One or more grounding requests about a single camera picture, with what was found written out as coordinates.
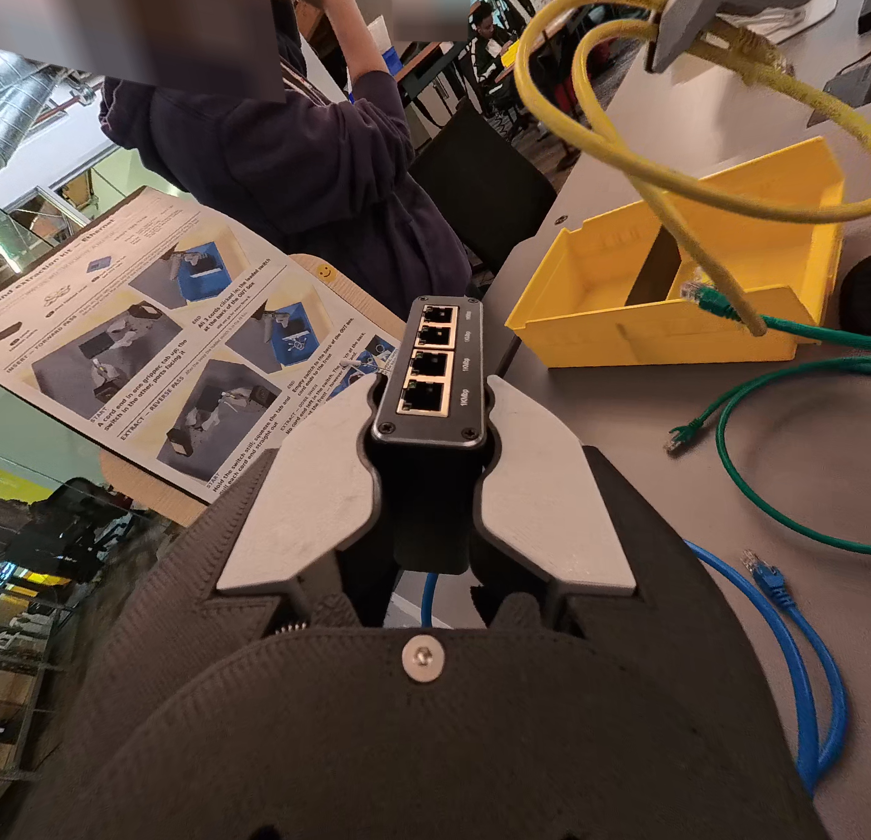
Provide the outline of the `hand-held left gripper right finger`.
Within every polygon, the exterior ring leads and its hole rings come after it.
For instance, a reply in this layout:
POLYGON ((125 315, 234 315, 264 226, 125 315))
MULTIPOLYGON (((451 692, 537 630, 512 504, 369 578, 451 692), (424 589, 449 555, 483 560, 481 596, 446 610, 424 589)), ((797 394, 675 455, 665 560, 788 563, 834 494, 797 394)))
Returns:
POLYGON ((631 598, 637 581, 582 442, 550 410, 487 377, 494 453, 475 487, 471 561, 498 600, 529 594, 548 621, 569 598, 631 598))

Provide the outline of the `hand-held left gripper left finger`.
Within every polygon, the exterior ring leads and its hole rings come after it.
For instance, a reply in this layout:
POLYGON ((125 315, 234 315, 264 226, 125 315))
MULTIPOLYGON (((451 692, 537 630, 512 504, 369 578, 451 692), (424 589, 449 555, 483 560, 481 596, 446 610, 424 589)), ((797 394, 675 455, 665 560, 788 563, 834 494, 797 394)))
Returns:
POLYGON ((280 595, 309 618, 342 591, 337 555, 381 511, 380 479, 364 451, 381 379, 365 375, 291 430, 217 580, 220 594, 280 595))

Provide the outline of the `black network switch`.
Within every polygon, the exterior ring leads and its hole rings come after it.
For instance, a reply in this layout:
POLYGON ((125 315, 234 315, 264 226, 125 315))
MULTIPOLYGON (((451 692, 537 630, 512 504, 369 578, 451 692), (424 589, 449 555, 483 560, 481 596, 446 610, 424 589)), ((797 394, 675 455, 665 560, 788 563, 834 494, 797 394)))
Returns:
POLYGON ((406 571, 469 568, 474 489, 488 443, 483 360, 480 300, 415 301, 367 448, 394 557, 406 571))

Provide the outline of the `yellow plastic bin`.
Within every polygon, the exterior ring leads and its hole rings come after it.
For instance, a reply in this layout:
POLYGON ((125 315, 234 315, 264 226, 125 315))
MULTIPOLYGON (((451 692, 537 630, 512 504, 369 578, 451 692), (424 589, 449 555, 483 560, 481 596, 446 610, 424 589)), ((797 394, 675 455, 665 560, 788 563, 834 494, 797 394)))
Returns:
MULTIPOLYGON (((671 200, 762 314, 822 325, 842 252, 837 225, 776 223, 671 200)), ((680 297, 704 276, 637 201, 556 237, 506 325, 549 368, 779 362, 800 340, 754 337, 680 297)))

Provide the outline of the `dark grey object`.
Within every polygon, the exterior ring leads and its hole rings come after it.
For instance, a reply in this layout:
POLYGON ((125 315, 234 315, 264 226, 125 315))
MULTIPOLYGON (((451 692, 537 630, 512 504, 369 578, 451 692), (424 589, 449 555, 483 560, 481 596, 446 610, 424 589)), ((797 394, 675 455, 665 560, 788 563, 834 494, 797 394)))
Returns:
POLYGON ((822 92, 851 108, 870 103, 870 53, 846 64, 822 88, 822 92))

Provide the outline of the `printed instruction sheet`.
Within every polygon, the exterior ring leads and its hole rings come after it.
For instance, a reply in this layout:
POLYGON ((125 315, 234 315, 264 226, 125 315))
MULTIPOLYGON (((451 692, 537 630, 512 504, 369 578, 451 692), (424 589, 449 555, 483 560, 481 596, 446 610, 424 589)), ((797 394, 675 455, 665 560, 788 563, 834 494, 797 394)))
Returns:
POLYGON ((4 389, 207 504, 400 342, 244 225, 149 187, 1 312, 4 389))

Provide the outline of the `black chair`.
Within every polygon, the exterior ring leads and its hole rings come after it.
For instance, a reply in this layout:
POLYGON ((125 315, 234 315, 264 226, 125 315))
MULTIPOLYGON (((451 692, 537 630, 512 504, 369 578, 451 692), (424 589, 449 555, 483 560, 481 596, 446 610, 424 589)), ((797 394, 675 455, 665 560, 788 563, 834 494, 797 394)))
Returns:
POLYGON ((497 275, 558 194, 465 98, 409 168, 456 235, 497 275))

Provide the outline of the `black wrist rest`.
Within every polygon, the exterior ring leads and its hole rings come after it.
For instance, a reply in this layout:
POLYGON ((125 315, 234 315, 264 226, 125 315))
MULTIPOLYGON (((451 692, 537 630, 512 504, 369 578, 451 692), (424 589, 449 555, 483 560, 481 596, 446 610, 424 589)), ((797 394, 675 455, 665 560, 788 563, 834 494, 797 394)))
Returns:
POLYGON ((869 337, 871 257, 859 260, 844 276, 839 299, 838 320, 843 331, 869 337))

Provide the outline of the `silver air duct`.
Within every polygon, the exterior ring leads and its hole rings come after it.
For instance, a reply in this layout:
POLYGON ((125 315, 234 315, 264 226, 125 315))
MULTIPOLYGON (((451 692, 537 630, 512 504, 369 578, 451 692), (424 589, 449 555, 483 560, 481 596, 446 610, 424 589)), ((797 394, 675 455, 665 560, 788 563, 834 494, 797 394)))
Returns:
POLYGON ((95 87, 87 74, 1 51, 1 168, 5 169, 60 87, 70 93, 66 105, 91 105, 95 87))

